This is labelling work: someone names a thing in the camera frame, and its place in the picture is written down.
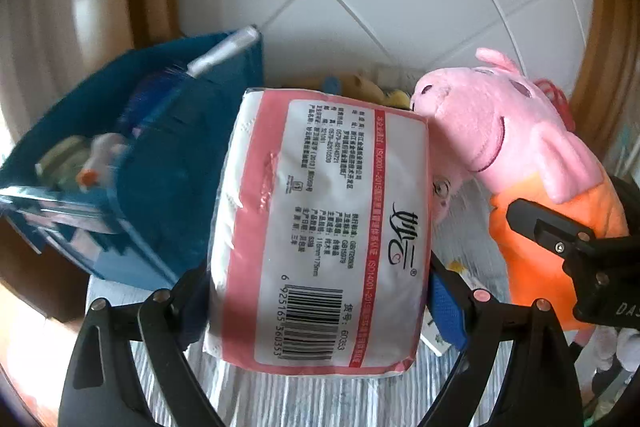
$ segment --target pink plush face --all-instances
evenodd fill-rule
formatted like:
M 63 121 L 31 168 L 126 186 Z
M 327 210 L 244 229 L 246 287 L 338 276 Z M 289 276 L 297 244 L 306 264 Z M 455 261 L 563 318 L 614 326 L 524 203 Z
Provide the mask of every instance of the pink plush face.
M 564 130 L 552 103 L 510 62 L 428 73 L 415 87 L 412 108 L 431 118 L 431 134 L 440 134 L 468 172 L 494 193 L 535 172 L 529 142 L 537 123 Z

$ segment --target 妙云 logo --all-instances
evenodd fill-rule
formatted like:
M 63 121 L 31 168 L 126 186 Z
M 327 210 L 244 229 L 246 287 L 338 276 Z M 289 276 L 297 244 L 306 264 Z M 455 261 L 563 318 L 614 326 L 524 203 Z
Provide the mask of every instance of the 妙云 logo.
M 391 229 L 396 233 L 388 245 L 389 263 L 397 265 L 402 263 L 402 269 L 407 266 L 411 269 L 411 275 L 416 275 L 414 268 L 415 240 L 418 237 L 418 216 L 413 212 L 396 210 L 396 204 L 392 206 L 393 214 L 389 217 Z

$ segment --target peppa pig plush toy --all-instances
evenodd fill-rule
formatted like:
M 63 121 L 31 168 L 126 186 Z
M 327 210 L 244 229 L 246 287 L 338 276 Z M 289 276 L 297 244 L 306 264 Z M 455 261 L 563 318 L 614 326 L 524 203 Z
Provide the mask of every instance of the peppa pig plush toy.
M 500 52 L 479 48 L 476 57 L 492 67 L 432 71 L 412 96 L 412 109 L 430 118 L 434 217 L 443 217 L 466 179 L 482 182 L 493 194 L 489 233 L 506 261 L 512 301 L 530 306 L 546 298 L 564 330 L 580 329 L 562 258 L 513 232 L 507 207 L 518 198 L 534 201 L 601 238 L 628 235 L 622 204 L 546 95 Z

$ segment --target orange dress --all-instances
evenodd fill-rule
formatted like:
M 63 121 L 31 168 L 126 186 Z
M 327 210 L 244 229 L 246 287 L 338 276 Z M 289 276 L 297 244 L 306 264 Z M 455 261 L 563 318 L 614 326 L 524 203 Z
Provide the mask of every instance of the orange dress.
M 536 299 L 545 298 L 553 305 L 564 331 L 585 327 L 572 312 L 576 296 L 571 278 L 562 271 L 564 260 L 510 229 L 507 207 L 518 198 L 542 204 L 589 227 L 599 239 L 623 237 L 628 235 L 625 212 L 609 177 L 604 174 L 600 185 L 563 204 L 548 198 L 537 174 L 491 198 L 494 210 L 489 217 L 489 234 L 507 263 L 511 301 L 531 306 Z

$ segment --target storage bin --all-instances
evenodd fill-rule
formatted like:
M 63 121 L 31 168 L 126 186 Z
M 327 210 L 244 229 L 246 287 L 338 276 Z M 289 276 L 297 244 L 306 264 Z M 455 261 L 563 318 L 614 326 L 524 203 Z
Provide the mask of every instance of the storage bin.
M 40 250 L 47 241 L 82 269 L 145 289 L 171 287 L 207 254 L 220 171 L 242 95 L 263 84 L 262 41 L 187 77 L 117 161 L 113 187 L 40 187 L 34 165 L 60 140 L 113 132 L 139 81 L 186 64 L 228 33 L 128 52 L 60 100 L 0 168 L 0 204 Z

